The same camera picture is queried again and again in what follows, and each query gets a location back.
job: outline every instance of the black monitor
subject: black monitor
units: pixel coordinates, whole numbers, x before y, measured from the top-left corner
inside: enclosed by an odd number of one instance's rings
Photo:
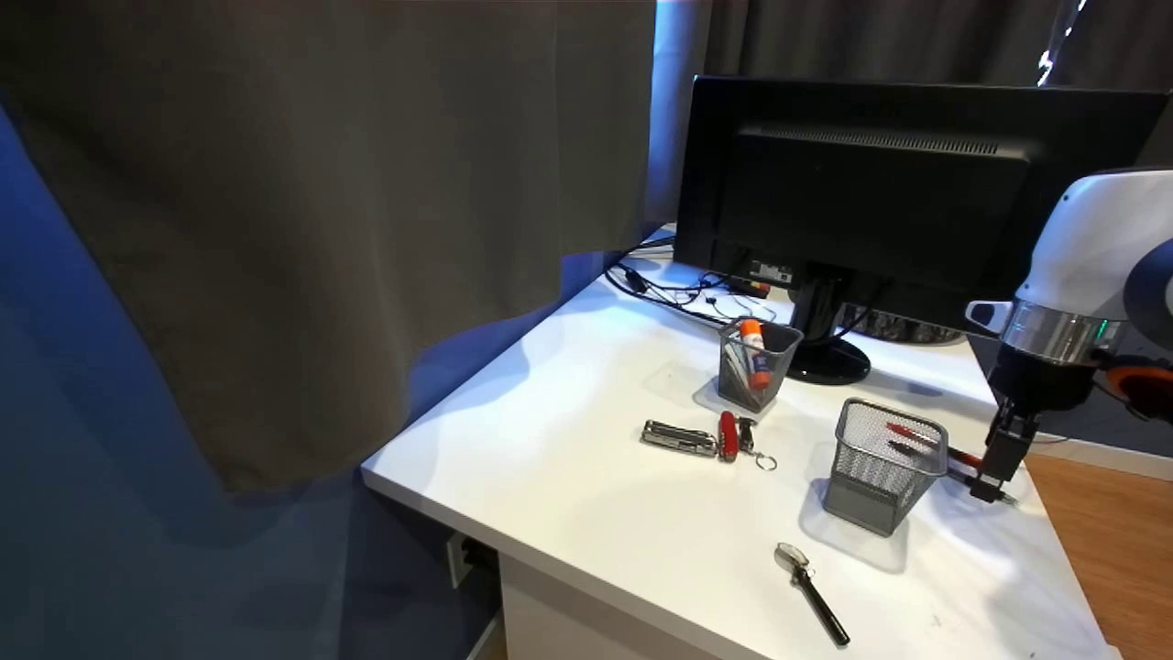
[[[969,300],[1013,297],[1066,183],[1135,164],[1166,102],[696,76],[675,261],[788,287],[791,377],[857,381],[838,305],[959,325]]]

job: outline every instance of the desk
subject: desk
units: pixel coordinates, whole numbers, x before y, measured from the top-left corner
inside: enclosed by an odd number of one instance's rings
[[[783,381],[758,423],[777,472],[639,442],[646,418],[714,424],[696,387],[714,332],[668,309],[587,287],[381,447],[364,478],[503,555],[513,660],[618,657],[1115,657],[1021,469],[1014,507],[937,479],[907,513],[907,561],[881,572],[800,529],[828,478],[848,395],[911,410],[980,447],[992,399],[964,341],[857,336],[873,377]],[[808,572],[849,630],[835,648],[773,563]]]

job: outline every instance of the mesh pen holder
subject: mesh pen holder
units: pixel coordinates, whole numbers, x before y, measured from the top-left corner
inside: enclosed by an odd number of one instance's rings
[[[819,507],[873,535],[889,535],[947,472],[947,451],[948,436],[940,424],[848,399]]]
[[[720,359],[717,359],[717,395],[762,410],[773,402],[802,332],[795,325],[750,319],[762,332],[762,343],[747,341],[740,322],[720,325]]]

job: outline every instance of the gray curtain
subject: gray curtain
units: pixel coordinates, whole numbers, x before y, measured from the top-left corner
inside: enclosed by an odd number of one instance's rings
[[[229,491],[356,465],[426,343],[639,234],[648,56],[639,0],[0,2],[0,102]]]

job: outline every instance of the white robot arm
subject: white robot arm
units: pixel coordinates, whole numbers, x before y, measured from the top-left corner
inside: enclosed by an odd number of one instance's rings
[[[1070,183],[1014,300],[975,300],[969,319],[1000,332],[989,373],[1000,415],[975,487],[992,500],[1020,469],[1038,415],[1082,402],[1125,325],[1173,353],[1173,171]]]

